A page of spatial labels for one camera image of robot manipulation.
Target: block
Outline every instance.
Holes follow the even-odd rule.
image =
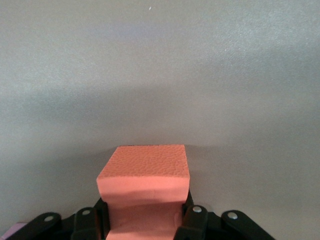
[[[97,177],[109,207],[107,240],[172,240],[189,183],[184,145],[118,147]]]

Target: textured top surface of block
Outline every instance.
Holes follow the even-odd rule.
[[[98,178],[123,176],[189,178],[185,146],[119,146]]]

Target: round screw head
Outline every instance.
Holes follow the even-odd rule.
[[[49,222],[49,221],[51,221],[52,219],[54,219],[54,216],[47,216],[47,217],[44,219],[44,221],[45,221],[45,222]]]
[[[192,210],[193,210],[195,213],[201,213],[201,212],[202,212],[202,208],[199,207],[199,206],[194,206],[194,207],[192,208]]]
[[[233,219],[233,220],[238,219],[238,215],[235,214],[233,211],[228,212],[228,217],[229,217],[230,219]]]
[[[88,215],[90,213],[90,210],[84,210],[83,212],[82,212],[82,215]]]

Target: orange foam block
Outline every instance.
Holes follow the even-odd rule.
[[[109,207],[107,240],[172,240],[189,182],[184,145],[118,147],[97,177]]]

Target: gray background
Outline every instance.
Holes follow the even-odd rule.
[[[320,1],[1,1],[0,234],[155,144],[186,145],[196,203],[319,239]]]

